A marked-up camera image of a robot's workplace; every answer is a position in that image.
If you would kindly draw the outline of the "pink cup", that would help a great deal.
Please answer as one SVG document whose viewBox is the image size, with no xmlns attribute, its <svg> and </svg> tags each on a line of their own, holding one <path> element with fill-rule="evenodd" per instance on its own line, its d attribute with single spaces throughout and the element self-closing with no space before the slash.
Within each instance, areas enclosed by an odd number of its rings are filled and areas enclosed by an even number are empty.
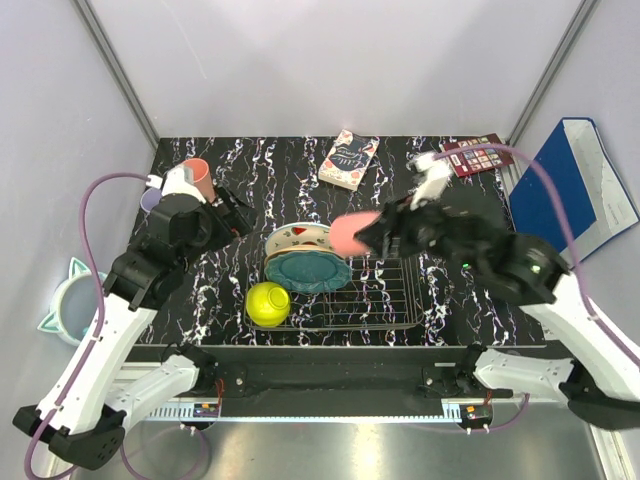
<svg viewBox="0 0 640 480">
<path fill-rule="evenodd" d="M 201 158 L 190 158 L 185 160 L 183 165 L 192 171 L 194 186 L 207 201 L 213 202 L 216 197 L 216 192 L 208 162 Z"/>
<path fill-rule="evenodd" d="M 334 251 L 342 257 L 365 255 L 369 247 L 355 238 L 360 230 L 374 223 L 380 216 L 376 211 L 362 211 L 341 215 L 336 218 L 329 229 L 329 243 Z"/>
</svg>

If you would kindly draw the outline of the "lilac cup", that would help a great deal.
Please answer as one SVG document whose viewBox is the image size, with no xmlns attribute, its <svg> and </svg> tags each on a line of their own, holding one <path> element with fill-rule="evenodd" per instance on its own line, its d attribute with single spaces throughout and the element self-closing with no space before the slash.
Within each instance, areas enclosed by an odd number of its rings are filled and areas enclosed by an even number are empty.
<svg viewBox="0 0 640 480">
<path fill-rule="evenodd" d="M 148 188 L 140 198 L 140 208 L 149 213 L 161 200 L 162 192 L 156 188 Z"/>
</svg>

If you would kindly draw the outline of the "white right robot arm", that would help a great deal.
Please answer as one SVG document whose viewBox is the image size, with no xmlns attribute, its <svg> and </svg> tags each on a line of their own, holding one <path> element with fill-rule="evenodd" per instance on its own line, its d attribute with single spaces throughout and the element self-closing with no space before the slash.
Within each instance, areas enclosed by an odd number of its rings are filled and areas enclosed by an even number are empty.
<svg viewBox="0 0 640 480">
<path fill-rule="evenodd" d="M 460 393 L 540 395 L 603 430 L 638 427 L 639 348 L 582 296 L 577 271 L 548 242 L 436 202 L 416 209 L 388 204 L 354 236 L 381 257 L 426 252 L 461 267 L 492 298 L 535 318 L 570 353 L 545 360 L 471 345 L 453 374 Z"/>
</svg>

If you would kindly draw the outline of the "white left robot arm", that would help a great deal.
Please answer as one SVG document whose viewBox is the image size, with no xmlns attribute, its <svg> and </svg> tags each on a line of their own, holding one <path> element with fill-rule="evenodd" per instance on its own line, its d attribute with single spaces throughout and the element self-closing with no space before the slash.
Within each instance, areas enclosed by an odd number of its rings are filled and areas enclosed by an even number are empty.
<svg viewBox="0 0 640 480">
<path fill-rule="evenodd" d="M 14 426 L 61 460 L 98 470 L 128 431 L 164 403 L 208 394 L 216 385 L 216 359 L 189 343 L 125 389 L 111 386 L 189 267 L 251 233 L 256 219 L 253 208 L 222 187 L 212 203 L 189 193 L 164 196 L 100 283 L 97 317 L 64 373 L 43 400 L 17 411 Z"/>
</svg>

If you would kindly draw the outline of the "teal scalloped plate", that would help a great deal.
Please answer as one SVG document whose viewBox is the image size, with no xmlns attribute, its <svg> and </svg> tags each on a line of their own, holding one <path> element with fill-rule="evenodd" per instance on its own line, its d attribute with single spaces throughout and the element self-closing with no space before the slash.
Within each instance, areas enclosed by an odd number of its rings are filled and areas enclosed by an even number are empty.
<svg viewBox="0 0 640 480">
<path fill-rule="evenodd" d="M 265 276 L 288 291 L 318 294 L 346 286 L 352 279 L 352 269 L 333 253 L 298 251 L 270 259 Z"/>
</svg>

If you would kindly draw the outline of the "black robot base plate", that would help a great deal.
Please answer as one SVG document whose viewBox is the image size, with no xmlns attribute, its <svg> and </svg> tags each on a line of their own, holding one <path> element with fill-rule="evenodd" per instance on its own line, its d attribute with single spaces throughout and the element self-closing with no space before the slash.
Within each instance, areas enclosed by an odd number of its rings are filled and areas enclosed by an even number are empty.
<svg viewBox="0 0 640 480">
<path fill-rule="evenodd" d="M 165 406 L 184 423 L 429 423 L 460 419 L 453 405 L 511 399 L 473 375 L 478 346 L 244 347 L 137 345 L 105 403 L 130 429 Z"/>
</svg>

